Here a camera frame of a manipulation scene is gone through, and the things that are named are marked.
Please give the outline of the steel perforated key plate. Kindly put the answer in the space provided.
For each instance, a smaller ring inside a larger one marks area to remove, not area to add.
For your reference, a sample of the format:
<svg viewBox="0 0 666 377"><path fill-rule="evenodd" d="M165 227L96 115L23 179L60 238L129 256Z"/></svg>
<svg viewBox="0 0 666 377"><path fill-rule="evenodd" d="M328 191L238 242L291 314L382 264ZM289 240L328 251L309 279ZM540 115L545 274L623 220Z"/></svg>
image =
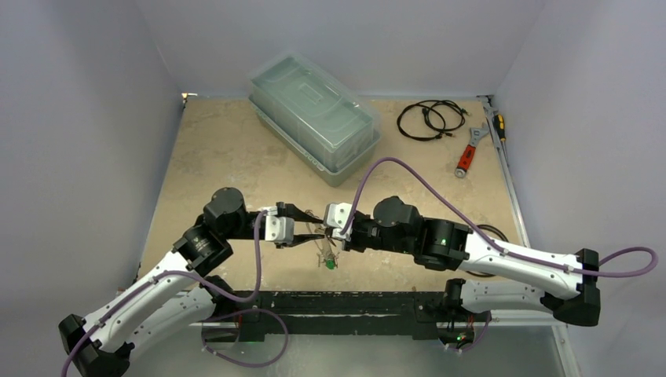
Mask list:
<svg viewBox="0 0 666 377"><path fill-rule="evenodd" d="M325 261L328 259L334 259L337 262L338 267L338 256L339 253L336 253L334 248L334 242L325 234L325 228L322 224L319 223L306 223L306 228L311 233L324 234L325 238L322 240L315 241L315 245L318 248L318 266L325 266Z"/></svg>

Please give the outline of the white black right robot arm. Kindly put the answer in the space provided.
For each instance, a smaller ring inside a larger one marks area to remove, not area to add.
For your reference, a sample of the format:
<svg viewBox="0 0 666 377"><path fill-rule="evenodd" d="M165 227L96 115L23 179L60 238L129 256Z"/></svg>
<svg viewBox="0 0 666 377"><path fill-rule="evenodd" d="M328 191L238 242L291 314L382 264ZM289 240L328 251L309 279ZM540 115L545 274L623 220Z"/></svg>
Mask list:
<svg viewBox="0 0 666 377"><path fill-rule="evenodd" d="M450 319L494 309L523 309L581 327L599 322L596 251L583 248L574 254L555 254L496 240L467 225L425 217L397 196L376 204L372 214L354 210L349 203L330 203L324 225L345 251L409 254L426 269L499 277L490 283L467 280L443 295L441 309Z"/></svg>

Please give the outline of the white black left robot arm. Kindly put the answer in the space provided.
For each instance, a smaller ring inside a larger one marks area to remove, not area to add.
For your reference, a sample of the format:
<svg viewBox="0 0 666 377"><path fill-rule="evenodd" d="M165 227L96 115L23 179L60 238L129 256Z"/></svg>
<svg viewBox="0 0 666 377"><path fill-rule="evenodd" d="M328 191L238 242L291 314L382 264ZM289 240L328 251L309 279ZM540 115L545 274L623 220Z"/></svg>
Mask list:
<svg viewBox="0 0 666 377"><path fill-rule="evenodd" d="M239 189L219 189L142 278L92 313L71 314L59 323L67 353L61 375L74 366L82 376L121 376L132 357L165 335L201 320L227 320L235 304L252 303L261 292L262 241L293 247L321 239L319 233L295 233L298 222L322 220L284 202L249 211ZM246 294L212 273L232 256L233 240L254 243L255 282Z"/></svg>

